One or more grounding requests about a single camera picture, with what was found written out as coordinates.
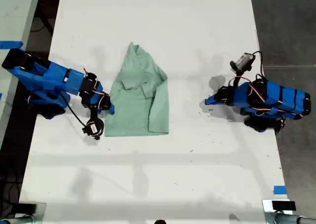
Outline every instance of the gray floor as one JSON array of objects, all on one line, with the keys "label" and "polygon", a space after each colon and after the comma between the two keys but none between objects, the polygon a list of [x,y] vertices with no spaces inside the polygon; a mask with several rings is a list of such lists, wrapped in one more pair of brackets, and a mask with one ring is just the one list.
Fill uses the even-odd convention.
[{"label": "gray floor", "polygon": [[[315,0],[252,2],[266,77],[283,86],[307,91],[316,102]],[[47,53],[50,41],[46,29],[31,33],[27,49]],[[297,214],[307,217],[316,217],[316,166],[313,162],[316,132],[313,128],[316,128],[316,115],[312,113],[299,121],[287,120],[277,136],[288,196],[296,201]]]}]

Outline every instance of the white table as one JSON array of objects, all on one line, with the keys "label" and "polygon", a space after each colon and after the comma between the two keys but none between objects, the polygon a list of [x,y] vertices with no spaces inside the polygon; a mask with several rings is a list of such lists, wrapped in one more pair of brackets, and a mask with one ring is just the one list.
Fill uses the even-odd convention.
[{"label": "white table", "polygon": [[[273,194],[274,132],[200,104],[234,76],[230,60],[258,49],[251,0],[60,0],[49,59],[109,91],[131,41],[168,75],[170,134],[95,146],[69,111],[38,117],[20,201],[47,203],[44,223],[264,223],[262,199],[286,198]],[[88,120],[78,96],[71,106]]]},{"label": "white table", "polygon": [[[0,0],[0,40],[21,40],[25,49],[38,0]],[[17,78],[1,67],[8,50],[0,50],[0,146],[3,141]]]}]

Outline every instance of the red wire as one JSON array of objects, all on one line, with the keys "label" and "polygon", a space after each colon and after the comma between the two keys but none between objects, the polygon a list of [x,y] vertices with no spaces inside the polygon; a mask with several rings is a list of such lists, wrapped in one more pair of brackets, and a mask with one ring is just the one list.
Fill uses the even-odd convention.
[{"label": "red wire", "polygon": [[[240,78],[243,78],[243,79],[248,80],[248,81],[250,82],[249,86],[255,91],[255,93],[258,95],[258,97],[259,97],[263,102],[266,102],[265,99],[263,98],[263,96],[261,96],[260,93],[257,91],[257,89],[255,89],[255,88],[253,87],[252,82],[251,82],[250,79],[248,79],[248,78],[246,78],[246,77],[242,77],[242,76],[236,76],[236,77],[240,77]],[[231,81],[232,81],[233,79],[235,79],[236,77],[233,77],[233,78],[228,82],[228,86],[230,86]]]}]

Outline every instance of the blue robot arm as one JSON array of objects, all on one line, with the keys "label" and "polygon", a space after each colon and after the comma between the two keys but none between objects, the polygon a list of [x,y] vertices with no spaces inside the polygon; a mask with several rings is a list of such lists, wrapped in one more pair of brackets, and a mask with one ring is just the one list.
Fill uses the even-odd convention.
[{"label": "blue robot arm", "polygon": [[311,112],[311,97],[301,90],[282,87],[268,81],[262,70],[261,74],[257,74],[255,81],[249,80],[238,86],[243,73],[251,70],[255,53],[244,53],[236,63],[231,61],[231,67],[237,74],[232,79],[233,86],[229,83],[228,86],[221,87],[216,94],[205,100],[205,104],[236,106],[240,108],[242,115],[249,116],[244,122],[245,125],[258,132],[273,128],[277,134],[284,127],[286,118],[301,119]]},{"label": "blue robot arm", "polygon": [[71,108],[70,110],[83,125],[84,133],[96,140],[100,139],[104,123],[98,118],[98,113],[104,110],[114,113],[114,106],[111,104],[110,96],[103,92],[96,75],[87,71],[83,74],[49,60],[40,59],[19,49],[21,46],[22,43],[18,41],[0,41],[0,48],[10,48],[2,67],[16,76],[29,90],[28,103],[45,118],[51,119],[63,114],[65,107],[70,108],[68,93],[79,94],[82,105],[91,111],[90,120],[84,124]]}]

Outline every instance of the black cable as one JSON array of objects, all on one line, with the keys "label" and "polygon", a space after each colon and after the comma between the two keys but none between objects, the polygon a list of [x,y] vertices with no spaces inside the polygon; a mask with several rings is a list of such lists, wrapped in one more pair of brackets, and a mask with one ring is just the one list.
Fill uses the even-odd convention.
[{"label": "black cable", "polygon": [[262,78],[265,78],[265,76],[263,75],[263,55],[262,55],[262,52],[260,50],[257,50],[255,52],[253,52],[252,54],[256,54],[256,53],[259,53],[260,55],[260,74],[262,76]]},{"label": "black cable", "polygon": [[39,32],[39,31],[43,30],[44,28],[45,28],[45,25],[44,25],[44,23],[43,23],[43,26],[41,26],[39,29],[36,29],[36,30],[32,30],[32,29],[31,29],[31,33]]},{"label": "black cable", "polygon": [[70,109],[70,111],[74,114],[74,116],[76,117],[76,119],[85,127],[85,124],[79,119],[79,117],[76,115],[76,113],[73,111],[73,109],[71,109],[71,107],[69,106],[66,98],[64,97],[64,95],[59,92],[59,94],[61,95],[61,97],[64,99],[65,103],[67,104],[68,108]]}]

